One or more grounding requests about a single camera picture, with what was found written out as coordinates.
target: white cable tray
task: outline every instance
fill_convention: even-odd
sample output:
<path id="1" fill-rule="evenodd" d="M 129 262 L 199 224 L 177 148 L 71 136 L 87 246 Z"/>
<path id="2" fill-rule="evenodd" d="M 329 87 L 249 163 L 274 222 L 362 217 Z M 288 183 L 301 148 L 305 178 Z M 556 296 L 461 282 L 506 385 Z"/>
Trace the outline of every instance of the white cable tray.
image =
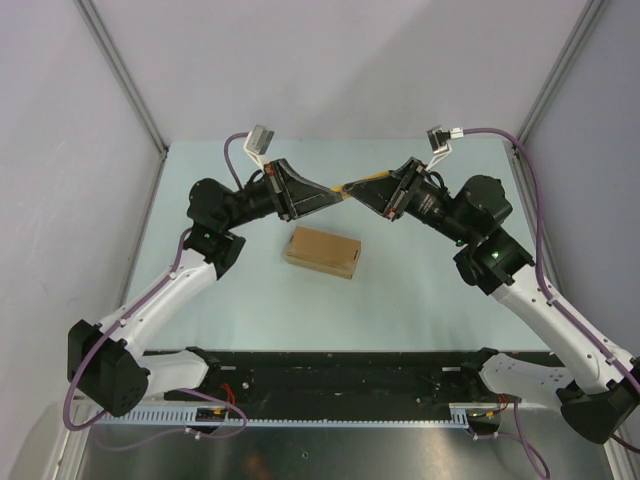
<path id="1" fill-rule="evenodd" d="M 242 420 L 196 420 L 196 412 L 202 406 L 139 406 L 122 417 L 106 414 L 98 422 L 101 425 L 163 425 L 163 426 L 225 426 L 242 425 Z M 343 420 L 273 420 L 249 419 L 251 427 L 350 427 L 350 428 L 468 428 L 464 408 L 451 407 L 451 420 L 399 420 L 399 421 L 343 421 Z"/>

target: red wire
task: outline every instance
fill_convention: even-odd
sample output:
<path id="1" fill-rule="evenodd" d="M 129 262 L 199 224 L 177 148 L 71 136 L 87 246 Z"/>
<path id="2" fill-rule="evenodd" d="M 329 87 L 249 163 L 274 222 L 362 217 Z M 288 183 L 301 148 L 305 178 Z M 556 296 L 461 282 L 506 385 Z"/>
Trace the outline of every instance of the red wire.
<path id="1" fill-rule="evenodd" d="M 231 386 L 228 383 L 223 383 L 222 388 L 227 392 L 227 398 L 231 398 L 231 404 L 236 404 L 236 396 L 233 394 L 233 390 L 231 390 Z"/>
<path id="2" fill-rule="evenodd" d="M 504 412 L 509 406 L 509 398 L 504 393 L 499 393 L 498 400 L 500 400 L 500 410 L 498 410 L 498 413 Z"/>

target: metal frame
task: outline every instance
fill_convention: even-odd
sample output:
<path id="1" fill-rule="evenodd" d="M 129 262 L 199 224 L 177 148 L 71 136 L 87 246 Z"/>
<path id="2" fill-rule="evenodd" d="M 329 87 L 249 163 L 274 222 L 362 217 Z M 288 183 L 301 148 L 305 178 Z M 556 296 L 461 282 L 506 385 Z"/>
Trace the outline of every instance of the metal frame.
<path id="1" fill-rule="evenodd" d="M 611 467 L 611 473 L 615 480 L 631 480 L 638 478 L 638 467 L 632 455 L 635 455 L 622 445 L 609 440 L 604 444 L 604 451 L 607 454 L 609 460 L 609 466 Z"/>
<path id="2" fill-rule="evenodd" d="M 86 403 L 81 403 L 73 408 L 75 409 L 72 415 L 74 423 L 84 423 L 98 413 L 98 409 L 94 405 Z M 67 432 L 66 441 L 62 445 L 58 469 L 51 477 L 52 480 L 75 480 L 78 477 L 88 439 L 88 428 L 81 432 Z"/>
<path id="3" fill-rule="evenodd" d="M 124 95 L 127 97 L 131 103 L 131 107 L 133 107 L 134 112 L 142 122 L 149 138 L 155 145 L 158 153 L 164 156 L 167 152 L 167 145 L 164 143 L 164 140 L 162 140 L 158 127 L 156 126 L 151 113 L 149 113 L 149 109 L 142 99 L 136 84 L 131 78 L 129 69 L 125 65 L 124 60 L 122 60 L 118 49 L 113 43 L 111 35 L 109 35 L 96 6 L 92 0 L 74 0 L 74 2 L 78 7 L 82 18 L 86 22 L 89 31 L 96 40 L 98 47 L 100 47 L 100 50 L 104 54 L 104 58 L 109 64 L 116 80 L 122 87 Z"/>
<path id="4" fill-rule="evenodd" d="M 144 215 L 142 220 L 140 221 L 140 225 L 138 226 L 138 231 L 136 232 L 136 240 L 133 245 L 133 254 L 129 257 L 129 265 L 127 266 L 127 273 L 124 278 L 124 282 L 122 283 L 122 287 L 120 290 L 120 294 L 118 295 L 118 304 L 114 305 L 114 309 L 123 305 L 127 300 L 127 294 L 129 293 L 129 289 L 131 288 L 131 282 L 133 281 L 133 272 L 136 269 L 136 265 L 138 263 L 138 258 L 140 257 L 140 250 L 142 249 L 142 240 L 144 239 L 145 232 L 147 231 L 147 226 L 149 225 L 149 217 L 151 216 L 151 210 L 153 209 L 153 204 L 156 200 L 156 195 L 158 194 L 158 188 L 160 187 L 160 179 L 162 178 L 162 172 L 164 172 L 164 166 L 166 165 L 168 150 L 162 154 L 160 159 L 160 163 L 158 164 L 157 170 L 154 173 L 153 177 L 153 185 L 151 187 L 151 192 L 149 193 L 149 197 L 147 198 Z"/>
<path id="5" fill-rule="evenodd" d="M 517 136 L 522 143 L 526 143 L 527 140 L 529 140 L 532 131 L 551 104 L 567 73 L 573 66 L 578 54 L 584 47 L 609 3 L 610 0 L 589 0 L 584 7 L 580 18 L 576 22 L 575 27 L 573 27 L 567 42 L 564 44 L 564 47 L 562 47 L 558 59 L 551 68 L 549 76 L 533 103 L 533 107 L 531 107 L 522 127 L 520 127 Z"/>

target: yellow tape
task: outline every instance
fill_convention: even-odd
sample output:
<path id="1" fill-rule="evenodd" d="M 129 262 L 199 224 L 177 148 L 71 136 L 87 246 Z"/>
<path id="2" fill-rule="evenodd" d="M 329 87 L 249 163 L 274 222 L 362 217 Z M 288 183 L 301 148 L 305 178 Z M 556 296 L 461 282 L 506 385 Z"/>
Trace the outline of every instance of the yellow tape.
<path id="1" fill-rule="evenodd" d="M 359 180 L 356 180 L 356 182 L 361 182 L 362 180 L 372 180 L 374 178 L 383 178 L 389 175 L 391 172 L 392 170 L 385 170 L 384 172 L 376 173 L 374 175 L 369 175 L 368 177 L 364 177 Z M 344 188 L 344 185 L 338 185 L 337 187 L 332 187 L 331 190 L 342 194 L 343 200 L 346 200 L 347 198 L 351 198 L 351 195 L 342 191 L 343 188 Z"/>

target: table surface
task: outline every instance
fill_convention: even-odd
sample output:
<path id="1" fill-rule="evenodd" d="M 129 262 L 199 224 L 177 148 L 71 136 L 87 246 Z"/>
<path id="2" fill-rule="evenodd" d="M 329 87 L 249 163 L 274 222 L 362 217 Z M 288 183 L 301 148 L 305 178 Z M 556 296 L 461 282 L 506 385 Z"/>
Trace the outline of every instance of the table surface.
<path id="1" fill-rule="evenodd" d="M 231 156 L 244 181 L 255 165 Z M 212 177 L 232 185 L 223 142 L 177 142 L 169 151 L 129 295 L 137 295 L 173 258 L 191 186 Z M 429 160 L 426 140 L 277 141 L 269 158 L 287 158 L 323 185 Z M 502 180 L 514 212 L 504 227 L 533 251 L 504 145 L 497 139 L 456 141 L 438 168 L 455 194 L 475 174 Z M 284 249 L 297 225 L 362 241 L 354 278 L 288 264 Z M 546 350 L 514 314 L 459 277 L 455 246 L 410 216 L 391 223 L 354 200 L 285 223 L 271 215 L 234 231 L 247 243 L 235 266 L 170 320 L 149 349 L 197 345 L 218 350 L 433 351 Z"/>
<path id="2" fill-rule="evenodd" d="M 516 431 L 513 413 L 501 431 Z M 601 445 L 578 436 L 550 410 L 522 409 L 527 440 L 549 465 L 551 478 L 611 480 Z M 128 445 L 166 427 L 98 425 L 91 435 Z M 80 479 L 538 479 L 522 446 L 509 439 L 474 442 L 461 429 L 255 427 L 223 441 L 196 442 L 177 433 L 130 452 L 89 441 Z"/>

